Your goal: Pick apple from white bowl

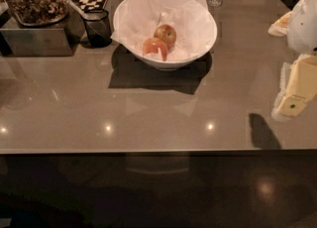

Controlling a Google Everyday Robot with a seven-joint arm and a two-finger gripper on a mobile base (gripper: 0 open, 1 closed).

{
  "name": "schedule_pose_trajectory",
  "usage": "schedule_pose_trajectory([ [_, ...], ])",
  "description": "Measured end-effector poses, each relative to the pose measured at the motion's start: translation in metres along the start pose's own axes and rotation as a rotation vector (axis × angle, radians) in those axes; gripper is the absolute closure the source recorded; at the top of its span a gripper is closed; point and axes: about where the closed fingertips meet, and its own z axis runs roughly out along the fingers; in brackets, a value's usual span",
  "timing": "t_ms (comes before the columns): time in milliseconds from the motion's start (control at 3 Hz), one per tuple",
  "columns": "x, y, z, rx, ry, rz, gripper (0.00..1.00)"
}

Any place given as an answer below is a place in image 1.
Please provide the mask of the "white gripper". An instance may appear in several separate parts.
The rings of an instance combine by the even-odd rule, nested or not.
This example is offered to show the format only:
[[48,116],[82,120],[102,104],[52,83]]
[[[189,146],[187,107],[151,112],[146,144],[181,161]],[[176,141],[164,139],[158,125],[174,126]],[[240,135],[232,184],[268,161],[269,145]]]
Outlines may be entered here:
[[288,46],[300,54],[294,63],[285,62],[280,72],[280,91],[271,116],[284,122],[298,116],[317,95],[317,0],[299,0],[268,28],[276,37],[287,35]]

